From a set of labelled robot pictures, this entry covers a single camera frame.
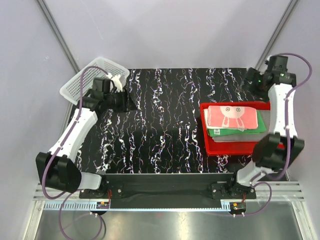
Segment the grey towel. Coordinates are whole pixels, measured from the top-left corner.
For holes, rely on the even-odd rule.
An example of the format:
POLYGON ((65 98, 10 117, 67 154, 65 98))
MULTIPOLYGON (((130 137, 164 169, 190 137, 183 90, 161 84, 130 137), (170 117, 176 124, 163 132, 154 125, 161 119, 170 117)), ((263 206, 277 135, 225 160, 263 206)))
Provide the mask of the grey towel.
POLYGON ((235 134, 235 135, 226 135, 226 136, 215 136, 212 139, 217 143, 222 142, 258 142, 260 141, 269 130, 270 126, 270 110, 259 110, 266 131, 262 133, 250 133, 250 134, 235 134))

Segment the pink towel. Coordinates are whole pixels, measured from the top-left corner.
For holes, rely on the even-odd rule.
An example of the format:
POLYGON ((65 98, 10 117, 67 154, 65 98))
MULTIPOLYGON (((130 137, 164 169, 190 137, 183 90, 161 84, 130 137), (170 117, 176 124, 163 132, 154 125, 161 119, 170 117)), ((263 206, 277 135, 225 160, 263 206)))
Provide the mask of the pink towel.
POLYGON ((211 105, 207 108, 211 127, 257 129, 257 110, 248 106, 211 105))

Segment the green towel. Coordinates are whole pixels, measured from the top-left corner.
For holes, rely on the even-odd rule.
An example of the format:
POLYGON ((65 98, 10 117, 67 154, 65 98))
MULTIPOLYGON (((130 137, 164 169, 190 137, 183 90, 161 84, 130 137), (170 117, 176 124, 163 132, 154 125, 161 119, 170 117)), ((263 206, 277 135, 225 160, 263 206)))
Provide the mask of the green towel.
POLYGON ((248 135, 248 134, 262 134, 267 131, 265 122, 259 110, 257 113, 257 122, 258 127, 256 129, 231 129, 231 128, 215 128, 215 129, 206 129, 207 134, 210 137, 222 137, 222 136, 230 136, 230 135, 248 135))

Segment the white towel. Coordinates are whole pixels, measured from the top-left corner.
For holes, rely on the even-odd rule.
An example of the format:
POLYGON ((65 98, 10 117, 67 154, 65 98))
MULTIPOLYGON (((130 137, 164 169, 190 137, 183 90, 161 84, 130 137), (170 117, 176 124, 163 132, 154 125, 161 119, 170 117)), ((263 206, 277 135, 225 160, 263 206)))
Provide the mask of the white towel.
POLYGON ((210 126, 208 124, 208 109, 205 108, 203 110, 203 113, 204 113, 204 122, 205 122, 205 126, 207 129, 210 129, 210 130, 214 130, 214 129, 229 129, 229 130, 239 130, 239 131, 244 131, 246 130, 245 128, 230 128, 230 127, 215 127, 215 126, 210 126))

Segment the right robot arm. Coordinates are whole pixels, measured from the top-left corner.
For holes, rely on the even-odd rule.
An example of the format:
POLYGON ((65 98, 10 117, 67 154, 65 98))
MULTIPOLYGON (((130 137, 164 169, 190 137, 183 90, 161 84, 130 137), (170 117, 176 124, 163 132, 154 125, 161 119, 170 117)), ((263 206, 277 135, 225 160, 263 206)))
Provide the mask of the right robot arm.
POLYGON ((281 180, 305 147, 305 141, 298 137, 295 127, 294 95, 308 80, 298 83, 296 75, 288 71, 290 56, 303 60, 312 72, 311 64, 294 53, 271 55, 265 61, 264 73, 252 67, 247 70, 242 85, 255 97, 270 103, 270 122, 268 133, 253 148, 252 160, 235 172, 225 185, 232 198, 253 191, 263 177, 281 180))

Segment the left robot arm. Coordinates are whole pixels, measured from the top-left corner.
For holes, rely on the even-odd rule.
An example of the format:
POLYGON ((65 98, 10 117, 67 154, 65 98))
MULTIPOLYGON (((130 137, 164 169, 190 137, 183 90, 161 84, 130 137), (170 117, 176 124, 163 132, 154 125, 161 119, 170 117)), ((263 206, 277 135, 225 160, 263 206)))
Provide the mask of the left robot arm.
POLYGON ((91 128, 106 111, 125 113, 136 110, 121 76, 96 77, 89 96, 81 96, 71 122, 48 152, 39 152, 35 162, 42 189, 62 193, 90 190, 97 198, 108 193, 105 177, 98 173, 81 172, 75 164, 78 151, 91 128))

